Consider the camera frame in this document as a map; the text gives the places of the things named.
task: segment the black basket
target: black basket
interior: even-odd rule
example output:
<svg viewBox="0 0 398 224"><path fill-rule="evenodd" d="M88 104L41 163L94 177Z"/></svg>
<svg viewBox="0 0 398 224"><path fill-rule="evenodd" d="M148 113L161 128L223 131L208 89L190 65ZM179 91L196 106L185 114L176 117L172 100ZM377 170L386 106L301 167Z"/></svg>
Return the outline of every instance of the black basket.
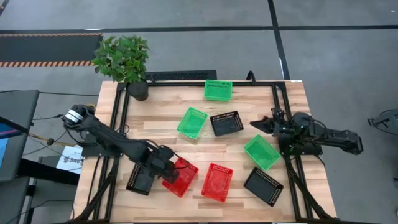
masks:
<svg viewBox="0 0 398 224"><path fill-rule="evenodd" d="M215 136L243 130L242 121L237 111L211 116L210 121Z"/></svg>
<svg viewBox="0 0 398 224"><path fill-rule="evenodd" d="M126 190L142 195L149 195L153 182L154 176L147 169L141 169L141 166L136 164L131 172Z"/></svg>
<svg viewBox="0 0 398 224"><path fill-rule="evenodd" d="M254 195L273 207L284 186L255 167L243 185Z"/></svg>

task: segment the gray floor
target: gray floor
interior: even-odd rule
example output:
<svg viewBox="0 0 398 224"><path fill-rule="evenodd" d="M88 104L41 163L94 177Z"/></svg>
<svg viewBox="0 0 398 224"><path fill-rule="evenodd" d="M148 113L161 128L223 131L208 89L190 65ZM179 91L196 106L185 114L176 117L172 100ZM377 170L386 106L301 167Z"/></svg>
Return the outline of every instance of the gray floor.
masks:
<svg viewBox="0 0 398 224"><path fill-rule="evenodd" d="M280 26L398 24L396 0L274 2ZM265 0L10 0L0 17L0 30L258 25L271 25ZM150 71L217 69L218 78L236 79L253 70L257 79L282 78L272 31L140 35L152 49ZM290 77L304 81L314 117L329 128L351 129L363 138L364 152L359 156L324 150L338 216L397 223L398 190L392 184L392 178L398 177L397 139L368 126L366 119L397 107L398 30L282 31L281 35ZM0 80L0 90L95 95L104 78L91 67L2 68ZM36 116L53 116L74 103L95 102L96 97L41 95ZM55 138L62 125L41 121L32 132ZM29 141L25 151L37 147ZM52 155L42 151L29 159ZM68 203L44 207L37 210L34 221L43 223L48 217L48 223L62 222L69 214Z"/></svg>

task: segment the green plant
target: green plant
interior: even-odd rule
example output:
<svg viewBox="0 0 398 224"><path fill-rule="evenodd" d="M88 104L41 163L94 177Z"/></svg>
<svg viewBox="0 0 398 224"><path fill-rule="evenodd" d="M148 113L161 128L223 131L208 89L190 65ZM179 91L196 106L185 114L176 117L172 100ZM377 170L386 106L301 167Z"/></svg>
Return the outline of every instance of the green plant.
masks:
<svg viewBox="0 0 398 224"><path fill-rule="evenodd" d="M122 36L119 39L110 37L100 42L92 60L95 73L112 77L114 81L137 83L145 80L145 63L149 50L147 41L136 35Z"/></svg>

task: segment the white paper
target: white paper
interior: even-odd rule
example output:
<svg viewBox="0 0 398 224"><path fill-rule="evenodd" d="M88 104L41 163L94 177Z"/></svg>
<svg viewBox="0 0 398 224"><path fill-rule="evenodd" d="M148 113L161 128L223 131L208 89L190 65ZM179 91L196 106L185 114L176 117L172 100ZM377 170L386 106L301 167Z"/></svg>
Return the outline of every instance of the white paper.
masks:
<svg viewBox="0 0 398 224"><path fill-rule="evenodd" d="M83 165L83 159L81 151L83 149L80 146L65 146L63 149L63 155L57 164L57 169L68 170L76 174L81 173L81 166Z"/></svg>

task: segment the wooden tabletop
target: wooden tabletop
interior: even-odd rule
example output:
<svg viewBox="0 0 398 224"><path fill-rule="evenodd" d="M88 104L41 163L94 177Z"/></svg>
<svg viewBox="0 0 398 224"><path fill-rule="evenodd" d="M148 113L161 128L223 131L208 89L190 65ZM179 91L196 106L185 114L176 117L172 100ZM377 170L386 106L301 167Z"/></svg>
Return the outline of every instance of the wooden tabletop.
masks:
<svg viewBox="0 0 398 224"><path fill-rule="evenodd" d="M292 113L310 113L302 82L286 81ZM207 101L203 87L150 87L144 102L130 98L126 124L130 139L151 139L165 144L199 168L198 175L182 198L174 195L156 179L149 196L126 190L134 163L126 156L121 159L113 202L111 222L270 222L293 221L294 211L290 196L285 162L279 159L266 174L280 182L284 189L274 207L268 206L243 187L244 181L256 165L245 153L243 146L260 134L279 150L277 139L252 127L249 122L272 116L274 106L268 86L235 86L229 102ZM99 94L96 116L109 125L116 94L116 83L103 82ZM119 127L123 101L119 105ZM177 126L187 111L194 107L209 116L238 111L244 130L215 137L208 119L198 137L190 139L179 132ZM332 216L336 215L323 164L315 156L302 156L309 191ZM75 213L86 206L88 191L96 158L84 161L76 198ZM204 179L211 162L233 169L231 187L225 203L201 195ZM101 166L98 167L93 193L96 192ZM302 216L305 217L302 194L297 189ZM104 216L108 192L101 205Z"/></svg>

